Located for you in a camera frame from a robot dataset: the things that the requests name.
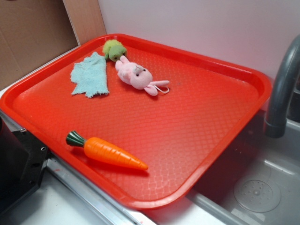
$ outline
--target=stainless steel counter edge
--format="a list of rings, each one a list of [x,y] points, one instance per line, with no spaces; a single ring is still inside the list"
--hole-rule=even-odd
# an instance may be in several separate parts
[[[112,225],[155,225],[140,212],[126,209],[80,173],[53,156],[47,169],[82,199],[101,219]]]

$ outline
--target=plastic tray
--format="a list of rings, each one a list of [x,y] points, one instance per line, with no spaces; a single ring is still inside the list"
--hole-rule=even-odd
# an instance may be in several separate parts
[[[151,97],[123,83],[107,63],[109,94],[72,96],[74,63],[103,55],[119,40],[128,58],[154,80],[169,80],[170,92]],[[0,108],[51,151],[120,203],[157,208],[184,196],[268,99],[271,85],[260,72],[139,38],[115,34],[96,38],[10,88]],[[147,171],[88,159],[66,144],[75,129],[137,156]]]

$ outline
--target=sink basin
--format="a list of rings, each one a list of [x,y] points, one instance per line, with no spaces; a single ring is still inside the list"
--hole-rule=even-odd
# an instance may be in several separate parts
[[[299,125],[289,121],[284,137],[268,138],[260,111],[193,189],[246,224],[299,224]]]

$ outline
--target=drain strainer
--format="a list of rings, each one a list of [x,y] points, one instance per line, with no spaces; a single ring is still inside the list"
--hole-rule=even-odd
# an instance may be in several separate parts
[[[253,212],[268,212],[280,202],[279,187],[263,175],[242,177],[234,186],[237,202]]]

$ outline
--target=cloth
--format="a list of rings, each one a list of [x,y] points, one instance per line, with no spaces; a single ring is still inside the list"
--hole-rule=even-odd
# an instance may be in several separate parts
[[[82,62],[75,63],[71,72],[71,81],[77,86],[72,95],[83,94],[88,98],[94,95],[108,94],[106,60],[104,56],[94,52]]]

